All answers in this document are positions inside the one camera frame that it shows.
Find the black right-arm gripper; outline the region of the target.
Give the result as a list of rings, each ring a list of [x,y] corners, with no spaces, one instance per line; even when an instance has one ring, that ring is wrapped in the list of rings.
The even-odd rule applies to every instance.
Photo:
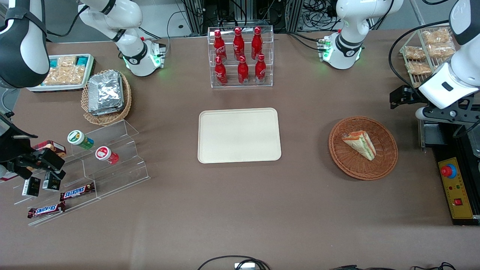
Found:
[[[24,167],[16,169],[16,174],[23,179],[29,179],[33,172],[28,168],[34,168],[47,171],[46,180],[61,181],[66,175],[66,172],[61,170],[64,164],[65,160],[49,148],[42,148],[15,158],[15,165]]]

